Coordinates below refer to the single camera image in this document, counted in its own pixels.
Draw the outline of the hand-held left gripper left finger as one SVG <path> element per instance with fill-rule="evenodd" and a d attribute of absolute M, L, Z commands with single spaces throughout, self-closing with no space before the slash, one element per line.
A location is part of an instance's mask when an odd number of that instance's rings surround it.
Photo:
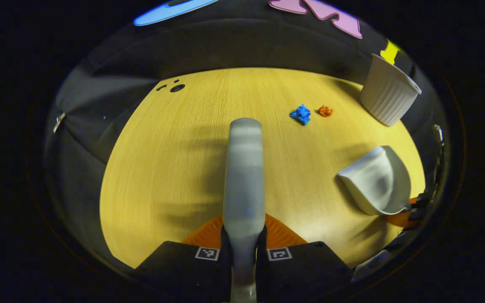
<path fill-rule="evenodd" d="M 140 282 L 178 303 L 227 303 L 232 250 L 218 215 L 182 242 L 165 241 L 135 270 Z"/>

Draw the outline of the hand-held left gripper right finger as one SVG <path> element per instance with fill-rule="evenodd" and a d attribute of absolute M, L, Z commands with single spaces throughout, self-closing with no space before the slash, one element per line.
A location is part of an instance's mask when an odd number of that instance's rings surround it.
<path fill-rule="evenodd" d="M 259 302 L 310 302 L 352 282 L 352 269 L 322 241 L 307 242 L 266 214 L 256 250 Z"/>

